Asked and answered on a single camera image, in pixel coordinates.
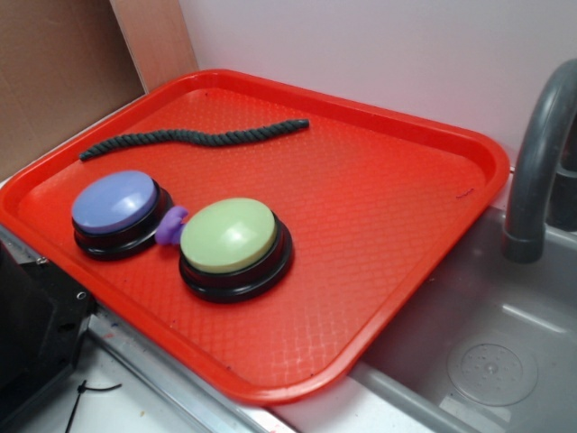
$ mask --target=white wall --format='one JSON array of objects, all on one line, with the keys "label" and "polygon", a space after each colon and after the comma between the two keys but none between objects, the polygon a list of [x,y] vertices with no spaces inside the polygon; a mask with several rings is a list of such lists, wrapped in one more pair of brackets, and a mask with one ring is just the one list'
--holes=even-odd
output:
[{"label": "white wall", "polygon": [[544,83],[577,57],[575,0],[180,0],[200,68],[459,125],[514,163]]}]

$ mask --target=sink basin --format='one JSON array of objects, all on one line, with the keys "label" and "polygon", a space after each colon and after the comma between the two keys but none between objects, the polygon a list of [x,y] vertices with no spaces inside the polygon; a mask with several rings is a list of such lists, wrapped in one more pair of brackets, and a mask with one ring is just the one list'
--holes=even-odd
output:
[{"label": "sink basin", "polygon": [[575,236],[547,228],[539,262],[511,263],[499,249],[503,218],[483,214],[353,377],[385,397],[403,394],[439,431],[574,431]]}]

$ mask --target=green button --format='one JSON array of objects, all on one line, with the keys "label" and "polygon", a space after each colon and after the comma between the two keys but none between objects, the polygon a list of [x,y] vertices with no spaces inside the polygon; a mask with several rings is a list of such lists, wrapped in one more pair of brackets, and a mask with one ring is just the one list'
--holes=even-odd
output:
[{"label": "green button", "polygon": [[180,249],[202,272],[235,272],[258,262],[276,234],[268,207],[251,198],[229,198],[205,207],[188,221]]}]

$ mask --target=tray rim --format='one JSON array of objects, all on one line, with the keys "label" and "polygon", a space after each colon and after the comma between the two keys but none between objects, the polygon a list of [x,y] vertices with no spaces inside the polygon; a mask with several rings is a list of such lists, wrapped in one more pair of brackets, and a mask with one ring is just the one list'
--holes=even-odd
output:
[{"label": "tray rim", "polygon": [[[134,118],[132,116],[137,115],[147,107],[169,102],[173,98],[181,96],[183,93],[199,89],[198,86],[203,83],[212,84],[215,88],[221,87],[224,83],[227,85],[225,89],[246,96],[252,96],[252,92],[255,91],[255,89],[259,91],[264,89],[268,92],[269,98],[259,97],[260,99],[278,102],[280,97],[284,97],[286,100],[280,103],[283,106],[295,107],[301,111],[308,111],[314,115],[321,115],[347,124],[371,129],[372,131],[375,131],[374,118],[377,116],[380,121],[382,121],[382,125],[376,128],[377,132],[383,133],[383,130],[386,128],[396,127],[395,132],[397,135],[383,134],[397,136],[414,143],[456,153],[480,166],[485,174],[486,185],[485,188],[476,195],[477,206],[467,208],[458,219],[454,220],[453,226],[459,228],[458,230],[449,230],[452,232],[450,236],[452,241],[450,243],[443,244],[442,248],[436,247],[435,251],[429,251],[422,257],[419,262],[419,268],[421,270],[428,270],[428,272],[424,272],[425,275],[436,267],[506,183],[509,175],[508,156],[504,150],[489,137],[457,126],[442,124],[413,115],[401,114],[386,108],[369,106],[340,97],[332,97],[313,90],[297,88],[240,72],[226,69],[210,69],[176,78],[157,88],[149,95],[133,101],[128,106],[102,119],[89,127],[85,132],[72,137],[59,148],[49,152],[44,157],[16,173],[6,182],[4,187],[0,189],[0,224],[3,224],[6,228],[13,231],[15,235],[39,253],[46,254],[48,258],[56,264],[65,265],[67,272],[71,273],[78,282],[84,285],[90,283],[91,286],[96,284],[99,288],[98,291],[106,292],[105,296],[97,295],[96,297],[101,299],[107,307],[114,311],[117,309],[127,310],[126,317],[124,318],[131,325],[135,326],[160,346],[169,346],[169,352],[171,352],[173,356],[188,368],[204,377],[208,382],[216,382],[217,384],[213,383],[213,385],[220,391],[237,400],[259,405],[279,404],[299,400],[312,392],[326,387],[329,383],[335,382],[347,373],[361,356],[364,349],[389,323],[394,314],[402,308],[404,301],[407,300],[418,288],[419,284],[423,282],[425,277],[421,275],[422,272],[420,272],[419,275],[416,275],[415,272],[410,272],[405,280],[399,284],[399,287],[401,285],[410,285],[414,287],[414,289],[404,293],[399,293],[402,290],[394,290],[390,297],[387,298],[387,302],[391,301],[390,298],[394,298],[393,303],[397,305],[397,307],[387,311],[379,309],[347,344],[345,349],[314,377],[282,387],[264,389],[261,386],[256,386],[245,381],[240,376],[235,376],[237,381],[233,381],[234,383],[231,386],[232,377],[230,372],[224,369],[215,369],[211,363],[213,358],[204,350],[196,347],[196,345],[191,345],[184,337],[177,336],[168,329],[164,329],[164,326],[158,329],[160,322],[148,311],[146,311],[146,314],[149,322],[135,319],[135,317],[142,315],[142,311],[135,306],[127,304],[123,294],[115,293],[114,290],[108,290],[106,288],[108,287],[108,283],[104,280],[95,281],[95,276],[92,273],[88,274],[82,267],[70,261],[67,255],[62,253],[58,248],[54,249],[55,245],[43,236],[42,233],[37,233],[17,217],[18,197],[24,197],[25,194],[39,184],[39,180],[46,180],[53,174],[68,167],[71,163],[76,162],[78,160],[78,150],[84,150],[89,147],[90,144],[108,138],[110,132],[106,131],[111,125],[114,126],[116,131],[122,131],[133,123]],[[412,136],[409,138],[407,138],[406,135],[407,131],[412,131],[410,134]],[[424,131],[426,131],[427,134],[444,137],[443,145],[439,143],[431,145],[431,139],[429,139],[429,143],[422,143],[417,140],[417,138],[419,138],[418,136],[420,134],[422,135]],[[463,148],[463,143],[470,143],[471,146]],[[473,150],[478,151],[479,149],[483,150],[483,154],[479,155],[473,152]],[[444,253],[441,255],[436,251],[440,249],[444,250]]]}]

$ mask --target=rope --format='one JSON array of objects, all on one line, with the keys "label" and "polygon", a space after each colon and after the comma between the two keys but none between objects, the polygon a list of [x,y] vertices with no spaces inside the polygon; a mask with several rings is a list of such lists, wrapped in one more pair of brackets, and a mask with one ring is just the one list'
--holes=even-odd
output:
[{"label": "rope", "polygon": [[257,143],[279,135],[294,133],[300,129],[308,128],[308,126],[308,119],[294,119],[260,128],[230,131],[224,134],[205,134],[188,129],[161,129],[143,134],[125,134],[95,144],[90,149],[82,152],[79,158],[81,161],[87,161],[117,149],[165,142],[192,143],[209,147]]}]

